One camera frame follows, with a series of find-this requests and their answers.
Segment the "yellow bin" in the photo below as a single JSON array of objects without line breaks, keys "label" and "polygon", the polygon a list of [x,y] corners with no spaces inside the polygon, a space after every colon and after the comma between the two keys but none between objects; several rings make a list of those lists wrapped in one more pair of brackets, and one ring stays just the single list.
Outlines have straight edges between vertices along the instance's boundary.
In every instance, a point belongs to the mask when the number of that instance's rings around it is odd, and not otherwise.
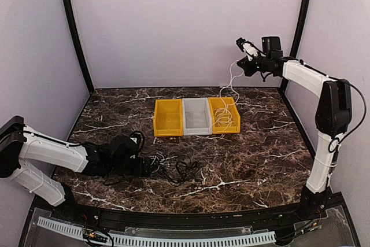
[{"label": "yellow bin", "polygon": [[155,137],[182,137],[182,99],[157,99],[153,126]]},{"label": "yellow bin", "polygon": [[213,134],[238,134],[241,117],[232,97],[209,97]]}]

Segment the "yellow bin front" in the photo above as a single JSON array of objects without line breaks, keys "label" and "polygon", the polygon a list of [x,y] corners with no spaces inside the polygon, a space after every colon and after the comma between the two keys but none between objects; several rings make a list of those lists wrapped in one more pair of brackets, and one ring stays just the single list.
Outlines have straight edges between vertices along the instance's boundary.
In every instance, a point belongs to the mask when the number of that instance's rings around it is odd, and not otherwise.
[{"label": "yellow bin front", "polygon": [[238,134],[241,117],[232,97],[209,97],[213,134]]}]

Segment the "white translucent bin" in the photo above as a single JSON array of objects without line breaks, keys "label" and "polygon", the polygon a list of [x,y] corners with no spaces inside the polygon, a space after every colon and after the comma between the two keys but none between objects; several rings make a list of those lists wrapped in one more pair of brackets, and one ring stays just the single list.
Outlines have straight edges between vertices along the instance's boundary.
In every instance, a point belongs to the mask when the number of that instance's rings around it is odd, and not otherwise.
[{"label": "white translucent bin", "polygon": [[183,98],[184,136],[211,135],[212,116],[208,98]]}]

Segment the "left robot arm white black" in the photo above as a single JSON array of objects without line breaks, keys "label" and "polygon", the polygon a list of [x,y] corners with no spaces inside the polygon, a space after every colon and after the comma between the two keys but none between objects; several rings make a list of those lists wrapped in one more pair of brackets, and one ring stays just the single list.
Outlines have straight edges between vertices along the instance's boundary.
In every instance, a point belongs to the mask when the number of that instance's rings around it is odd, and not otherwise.
[{"label": "left robot arm white black", "polygon": [[70,222],[81,216],[69,186],[46,176],[31,164],[42,161],[85,176],[130,175],[148,177],[154,160],[140,157],[144,137],[139,131],[119,135],[109,143],[70,143],[39,133],[25,125],[21,116],[12,117],[1,127],[1,178],[10,179],[58,207]]}]

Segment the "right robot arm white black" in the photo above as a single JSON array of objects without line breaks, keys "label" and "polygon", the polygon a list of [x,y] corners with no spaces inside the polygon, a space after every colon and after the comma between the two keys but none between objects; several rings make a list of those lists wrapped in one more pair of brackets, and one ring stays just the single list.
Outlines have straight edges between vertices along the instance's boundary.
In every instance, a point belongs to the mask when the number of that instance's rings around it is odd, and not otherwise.
[{"label": "right robot arm white black", "polygon": [[262,78],[269,75],[285,78],[318,98],[314,117],[318,143],[305,188],[313,194],[324,192],[338,163],[341,144],[352,133],[348,128],[352,120],[351,90],[355,86],[345,79],[329,76],[303,60],[284,56],[278,36],[263,37],[262,49],[243,38],[237,39],[236,45],[245,53],[245,57],[237,62],[245,76],[259,72]]}]

